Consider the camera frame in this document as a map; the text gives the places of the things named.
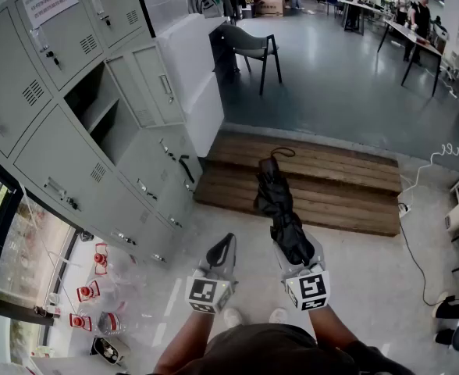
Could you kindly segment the black tray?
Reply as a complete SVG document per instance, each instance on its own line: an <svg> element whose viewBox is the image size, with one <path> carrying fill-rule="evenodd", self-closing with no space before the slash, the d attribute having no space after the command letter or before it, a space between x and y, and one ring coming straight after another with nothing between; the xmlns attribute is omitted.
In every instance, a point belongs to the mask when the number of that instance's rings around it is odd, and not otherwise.
<svg viewBox="0 0 459 375"><path fill-rule="evenodd" d="M124 366L131 350L117 337L95 337L91 353L101 356L110 365Z"/></svg>

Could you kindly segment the white counter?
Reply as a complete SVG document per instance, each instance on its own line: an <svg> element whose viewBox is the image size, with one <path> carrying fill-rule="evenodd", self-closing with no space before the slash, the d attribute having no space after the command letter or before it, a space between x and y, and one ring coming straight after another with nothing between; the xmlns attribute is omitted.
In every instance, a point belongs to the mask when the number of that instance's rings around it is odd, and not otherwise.
<svg viewBox="0 0 459 375"><path fill-rule="evenodd" d="M197 156L209 153L225 118L209 35L223 17L190 14L156 38Z"/></svg>

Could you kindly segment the grey backpack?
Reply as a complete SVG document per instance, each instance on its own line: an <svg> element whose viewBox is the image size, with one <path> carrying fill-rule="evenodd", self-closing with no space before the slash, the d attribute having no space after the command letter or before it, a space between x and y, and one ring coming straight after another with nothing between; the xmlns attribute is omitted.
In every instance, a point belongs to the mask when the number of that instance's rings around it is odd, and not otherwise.
<svg viewBox="0 0 459 375"><path fill-rule="evenodd" d="M223 14L215 0L187 0L189 13L198 13L205 18L223 17Z"/></svg>

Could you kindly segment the black umbrella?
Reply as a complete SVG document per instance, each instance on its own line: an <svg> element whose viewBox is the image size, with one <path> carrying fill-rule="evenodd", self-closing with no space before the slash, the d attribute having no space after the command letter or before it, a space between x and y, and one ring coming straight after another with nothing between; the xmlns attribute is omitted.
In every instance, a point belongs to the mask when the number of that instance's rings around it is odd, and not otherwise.
<svg viewBox="0 0 459 375"><path fill-rule="evenodd" d="M254 209L272 219L270 234L286 261L306 266L313 259L315 249L303 231L302 222L294 212L294 200L289 184L280 172L276 155L293 158L291 148L278 147L270 156L258 162L258 193Z"/></svg>

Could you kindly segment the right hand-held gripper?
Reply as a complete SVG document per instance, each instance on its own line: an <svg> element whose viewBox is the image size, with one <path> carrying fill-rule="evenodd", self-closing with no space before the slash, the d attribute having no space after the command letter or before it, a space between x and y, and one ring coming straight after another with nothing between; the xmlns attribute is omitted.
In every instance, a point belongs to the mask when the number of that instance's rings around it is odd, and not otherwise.
<svg viewBox="0 0 459 375"><path fill-rule="evenodd" d="M283 281L285 292L292 301L294 307L300 311L312 311L327 306L330 297L329 271L324 270L325 255L322 245L317 240L311 240L315 250L314 261L318 264L311 269L302 270L293 277ZM289 262L279 246L272 240L276 259L282 273L287 273Z"/></svg>

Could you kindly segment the person's dark shirt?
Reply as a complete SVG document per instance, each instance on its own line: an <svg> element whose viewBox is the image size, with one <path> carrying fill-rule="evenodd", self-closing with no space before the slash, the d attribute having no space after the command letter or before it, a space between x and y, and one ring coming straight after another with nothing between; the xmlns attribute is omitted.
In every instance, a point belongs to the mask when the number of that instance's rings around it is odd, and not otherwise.
<svg viewBox="0 0 459 375"><path fill-rule="evenodd" d="M377 348L354 341L345 348L318 344L287 324L239 325L215 336L204 353L149 375L415 375Z"/></svg>

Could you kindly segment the person's left white shoe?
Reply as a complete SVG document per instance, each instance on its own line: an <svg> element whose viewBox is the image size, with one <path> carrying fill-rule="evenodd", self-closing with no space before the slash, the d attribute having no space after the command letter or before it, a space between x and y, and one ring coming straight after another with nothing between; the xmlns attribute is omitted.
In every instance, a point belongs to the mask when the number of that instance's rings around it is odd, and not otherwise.
<svg viewBox="0 0 459 375"><path fill-rule="evenodd" d="M223 312L223 319L228 329L244 324L244 320L240 312L235 308L225 309Z"/></svg>

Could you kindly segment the grey chair with black legs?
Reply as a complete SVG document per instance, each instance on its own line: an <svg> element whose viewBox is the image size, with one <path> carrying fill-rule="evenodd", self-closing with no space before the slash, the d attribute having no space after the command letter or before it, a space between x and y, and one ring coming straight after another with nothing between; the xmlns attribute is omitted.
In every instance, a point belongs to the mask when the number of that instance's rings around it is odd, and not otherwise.
<svg viewBox="0 0 459 375"><path fill-rule="evenodd" d="M223 40L226 45L233 50L236 55L244 58L248 73L251 73L249 59L254 59L262 63L261 78L259 84L259 95L263 95L265 84L265 73L268 57L273 56L276 63L278 81L283 82L279 63L278 50L274 34L265 37L255 37L240 27L228 23L222 24L219 29L222 32Z"/></svg>

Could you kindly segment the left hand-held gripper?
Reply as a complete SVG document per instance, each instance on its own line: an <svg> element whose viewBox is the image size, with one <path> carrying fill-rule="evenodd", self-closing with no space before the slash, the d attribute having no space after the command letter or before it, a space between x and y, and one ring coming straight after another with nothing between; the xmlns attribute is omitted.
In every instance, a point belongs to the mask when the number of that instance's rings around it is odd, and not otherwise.
<svg viewBox="0 0 459 375"><path fill-rule="evenodd" d="M185 302L195 312L218 314L224 310L237 285L233 274L236 253L237 238L228 233L207 251L207 262L199 262L194 273L187 277ZM228 254L229 264L224 264Z"/></svg>

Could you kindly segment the person's left forearm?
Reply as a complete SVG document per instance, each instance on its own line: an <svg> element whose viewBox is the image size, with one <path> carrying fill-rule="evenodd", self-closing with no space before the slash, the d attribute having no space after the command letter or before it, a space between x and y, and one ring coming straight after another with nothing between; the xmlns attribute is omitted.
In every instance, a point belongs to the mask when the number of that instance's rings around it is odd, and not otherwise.
<svg viewBox="0 0 459 375"><path fill-rule="evenodd" d="M185 365L205 354L215 317L193 311L177 335L160 356L154 373L173 375Z"/></svg>

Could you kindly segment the long table with black legs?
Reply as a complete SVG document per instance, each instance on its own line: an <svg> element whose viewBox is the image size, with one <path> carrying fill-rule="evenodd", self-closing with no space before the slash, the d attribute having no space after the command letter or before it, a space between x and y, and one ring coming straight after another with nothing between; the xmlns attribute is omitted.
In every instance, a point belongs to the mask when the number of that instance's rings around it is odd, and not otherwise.
<svg viewBox="0 0 459 375"><path fill-rule="evenodd" d="M443 54L439 52L435 47L433 47L429 41L418 36L413 30L410 30L409 28L406 28L392 20L384 20L384 23L386 26L385 26L385 30L382 35L382 38L379 42L377 52L380 52L381 47L383 46L383 43L386 40L386 37L389 33L390 28L396 30L400 35L404 36L406 40L410 41L413 44L413 47L414 47L414 50L411 53L408 64L407 64L407 69L405 70L404 76L400 83L401 86L404 86L404 83L407 79L410 69L415 64L414 55L416 52L420 52L421 50L424 50L424 51L427 51L429 54L436 57L436 69L434 73L434 81L433 81L433 87L432 87L432 96L434 96L436 93L436 87L437 87L437 83L439 80L439 73L440 73L441 63L443 60Z"/></svg>
<svg viewBox="0 0 459 375"><path fill-rule="evenodd" d="M337 0L343 6L343 17L341 26L343 30L348 32L354 32L356 34L360 34L361 36L365 33L365 20L369 17L368 13L375 15L377 20L390 20L392 18L391 12L382 11L370 5L367 5L363 2L359 2L358 0ZM349 12L352 10L353 7L357 8L357 18L352 24L347 23L348 16L350 15Z"/></svg>

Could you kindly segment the small clear bottle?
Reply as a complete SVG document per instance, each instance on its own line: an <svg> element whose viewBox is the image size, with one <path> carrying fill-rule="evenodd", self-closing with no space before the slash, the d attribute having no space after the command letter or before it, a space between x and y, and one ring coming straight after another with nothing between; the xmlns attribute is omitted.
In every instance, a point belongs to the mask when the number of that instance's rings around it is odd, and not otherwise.
<svg viewBox="0 0 459 375"><path fill-rule="evenodd" d="M35 306L34 312L45 318L59 318L62 315L61 309L56 305Z"/></svg>

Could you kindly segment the cardboard box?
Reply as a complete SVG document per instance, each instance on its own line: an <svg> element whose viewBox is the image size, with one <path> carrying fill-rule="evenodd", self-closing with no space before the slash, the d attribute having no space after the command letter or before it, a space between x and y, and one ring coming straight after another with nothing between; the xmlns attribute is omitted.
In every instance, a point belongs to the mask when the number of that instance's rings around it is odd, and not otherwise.
<svg viewBox="0 0 459 375"><path fill-rule="evenodd" d="M285 0L255 0L254 6L258 16L282 17L285 10Z"/></svg>

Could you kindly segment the black shoe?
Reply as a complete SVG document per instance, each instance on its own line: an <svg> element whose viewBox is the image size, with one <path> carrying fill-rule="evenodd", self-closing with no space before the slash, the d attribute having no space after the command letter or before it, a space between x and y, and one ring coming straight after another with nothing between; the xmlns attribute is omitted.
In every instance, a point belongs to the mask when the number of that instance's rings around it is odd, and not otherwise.
<svg viewBox="0 0 459 375"><path fill-rule="evenodd" d="M447 293L438 297L436 306L432 311L432 317L445 320L459 320L459 303L454 303L455 297Z"/></svg>

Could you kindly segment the grey metal locker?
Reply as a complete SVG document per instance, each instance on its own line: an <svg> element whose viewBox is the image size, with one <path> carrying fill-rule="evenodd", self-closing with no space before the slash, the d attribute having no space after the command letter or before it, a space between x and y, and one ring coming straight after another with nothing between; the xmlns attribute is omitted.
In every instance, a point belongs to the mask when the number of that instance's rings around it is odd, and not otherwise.
<svg viewBox="0 0 459 375"><path fill-rule="evenodd" d="M170 264L201 166L144 0L79 0L38 28L0 0L0 130L0 165L40 200Z"/></svg>

